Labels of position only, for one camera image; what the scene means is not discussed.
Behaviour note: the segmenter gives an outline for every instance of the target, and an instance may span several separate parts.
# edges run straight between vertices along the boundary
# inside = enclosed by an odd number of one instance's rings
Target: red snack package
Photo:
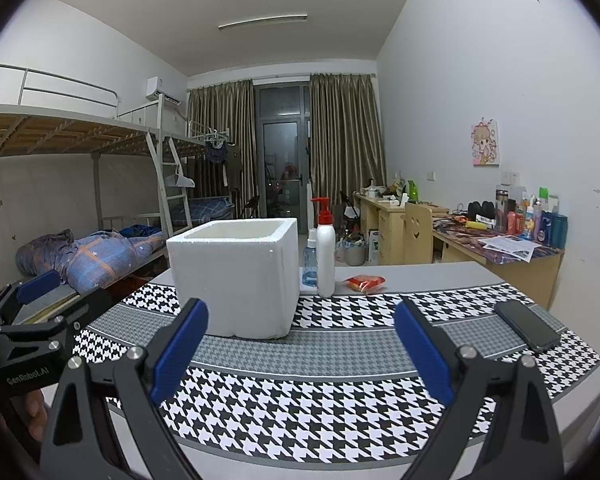
[[[358,292],[370,294],[382,287],[386,280],[382,276],[369,276],[368,274],[359,274],[348,280],[344,280],[345,284]]]

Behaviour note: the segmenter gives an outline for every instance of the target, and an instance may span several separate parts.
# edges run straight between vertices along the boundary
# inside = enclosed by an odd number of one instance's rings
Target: glass door
[[[308,86],[298,83],[256,87],[260,211],[267,218],[297,218],[302,234],[309,171],[307,96]]]

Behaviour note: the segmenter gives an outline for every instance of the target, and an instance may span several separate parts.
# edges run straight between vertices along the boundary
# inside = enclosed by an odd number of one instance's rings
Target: metal screw
[[[471,345],[462,345],[460,347],[460,357],[463,359],[475,359],[478,357],[478,351]]]
[[[126,356],[135,361],[136,359],[139,359],[142,357],[142,354],[144,354],[144,350],[142,349],[141,346],[132,346],[127,352],[126,352]]]
[[[80,356],[73,356],[69,359],[69,362],[66,364],[71,370],[75,370],[76,368],[80,368],[82,366],[82,358]]]
[[[524,354],[520,358],[520,362],[525,368],[533,368],[534,366],[536,366],[536,359],[531,355]]]

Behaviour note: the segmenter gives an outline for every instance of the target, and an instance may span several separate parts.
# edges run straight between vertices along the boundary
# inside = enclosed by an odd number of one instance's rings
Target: red pump head
[[[329,198],[321,196],[318,198],[312,198],[311,202],[320,203],[320,212],[318,213],[318,224],[320,225],[333,225],[333,215],[329,211]]]

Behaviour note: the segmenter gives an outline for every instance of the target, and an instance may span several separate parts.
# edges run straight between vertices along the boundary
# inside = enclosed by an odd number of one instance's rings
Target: ceiling
[[[375,59],[406,0],[61,0],[120,31],[185,75],[314,59]],[[222,23],[272,14],[306,22]]]

